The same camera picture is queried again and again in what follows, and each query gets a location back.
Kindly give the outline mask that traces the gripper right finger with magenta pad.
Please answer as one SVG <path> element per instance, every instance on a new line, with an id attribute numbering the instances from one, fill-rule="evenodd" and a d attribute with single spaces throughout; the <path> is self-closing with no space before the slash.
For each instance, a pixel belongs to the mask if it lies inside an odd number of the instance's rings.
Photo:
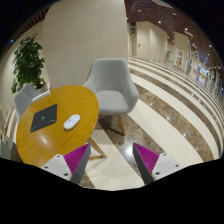
<path id="1" fill-rule="evenodd" d="M 133 155 L 145 185 L 182 169 L 167 153 L 158 154 L 140 144 L 133 144 Z"/>

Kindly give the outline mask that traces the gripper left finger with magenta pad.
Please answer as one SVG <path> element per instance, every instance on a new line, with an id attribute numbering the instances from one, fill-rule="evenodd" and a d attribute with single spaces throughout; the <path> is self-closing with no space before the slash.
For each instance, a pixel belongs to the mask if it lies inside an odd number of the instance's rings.
<path id="1" fill-rule="evenodd" d="M 85 144 L 66 155 L 56 154 L 42 166 L 42 169 L 79 185 L 90 154 L 90 145 Z"/>

